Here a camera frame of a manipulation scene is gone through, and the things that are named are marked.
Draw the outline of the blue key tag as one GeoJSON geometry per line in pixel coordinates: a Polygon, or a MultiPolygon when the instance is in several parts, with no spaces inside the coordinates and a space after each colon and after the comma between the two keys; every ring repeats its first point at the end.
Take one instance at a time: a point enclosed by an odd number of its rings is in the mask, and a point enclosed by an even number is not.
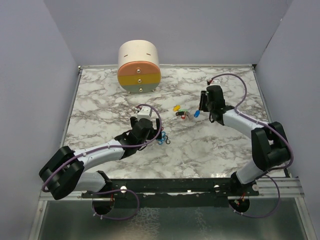
{"type": "Polygon", "coordinates": [[[194,116],[195,118],[197,118],[199,115],[200,115],[200,111],[199,111],[199,110],[196,110],[193,116],[194,116]]]}

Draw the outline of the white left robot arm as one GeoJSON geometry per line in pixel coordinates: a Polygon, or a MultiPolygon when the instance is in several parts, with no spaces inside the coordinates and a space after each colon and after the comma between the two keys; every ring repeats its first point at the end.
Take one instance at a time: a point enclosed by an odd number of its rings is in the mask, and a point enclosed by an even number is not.
{"type": "Polygon", "coordinates": [[[42,191],[49,192],[55,200],[68,196],[73,191],[90,191],[103,198],[111,190],[109,179],[102,171],[88,170],[101,164],[122,160],[134,155],[162,133],[162,121],[153,124],[147,118],[131,117],[132,129],[116,136],[107,143],[88,149],[71,150],[63,146],[39,171],[43,181],[42,191]]]}

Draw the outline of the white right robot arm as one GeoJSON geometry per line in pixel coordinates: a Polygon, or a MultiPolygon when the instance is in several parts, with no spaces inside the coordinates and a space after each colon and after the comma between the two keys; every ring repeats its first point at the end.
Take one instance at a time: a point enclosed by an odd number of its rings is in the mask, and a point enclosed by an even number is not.
{"type": "Polygon", "coordinates": [[[278,169],[292,159],[292,150],[281,123],[261,122],[226,105],[219,85],[210,85],[200,92],[199,111],[209,113],[209,121],[230,127],[251,140],[251,160],[230,177],[230,191],[240,196],[248,185],[267,172],[278,169]]]}

